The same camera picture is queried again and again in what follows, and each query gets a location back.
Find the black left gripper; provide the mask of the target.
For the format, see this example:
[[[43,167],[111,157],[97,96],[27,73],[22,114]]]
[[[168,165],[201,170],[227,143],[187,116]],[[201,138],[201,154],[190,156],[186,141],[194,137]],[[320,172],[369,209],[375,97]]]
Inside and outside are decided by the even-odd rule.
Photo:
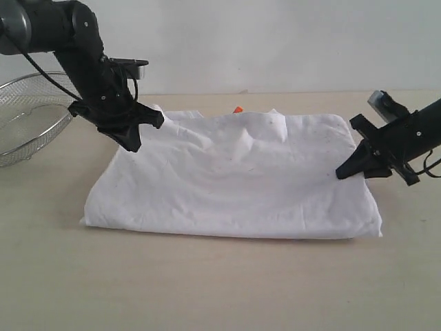
[[[103,48],[66,48],[57,61],[79,93],[76,113],[128,152],[141,147],[139,126],[159,129],[163,113],[136,101],[126,74],[112,68]]]

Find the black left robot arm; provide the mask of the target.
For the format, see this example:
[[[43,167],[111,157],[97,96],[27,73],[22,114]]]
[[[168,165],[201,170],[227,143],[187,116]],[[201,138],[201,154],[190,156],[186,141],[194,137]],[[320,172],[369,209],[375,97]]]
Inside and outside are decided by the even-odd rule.
[[[76,89],[70,92],[31,58],[51,52]],[[128,152],[141,147],[139,126],[160,128],[161,112],[139,103],[138,90],[128,81],[141,78],[148,61],[120,59],[105,54],[94,12],[80,1],[2,1],[1,53],[23,55],[50,83],[71,96],[69,113],[96,129]]]

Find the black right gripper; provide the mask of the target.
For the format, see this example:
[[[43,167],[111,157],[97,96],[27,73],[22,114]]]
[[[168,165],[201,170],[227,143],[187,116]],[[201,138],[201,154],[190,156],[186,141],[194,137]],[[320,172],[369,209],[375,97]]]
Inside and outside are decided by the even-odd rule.
[[[336,169],[338,179],[357,174],[366,179],[387,178],[396,172],[408,185],[420,181],[409,162],[434,148],[433,120],[410,117],[377,128],[364,115],[358,114],[349,123],[365,142]]]

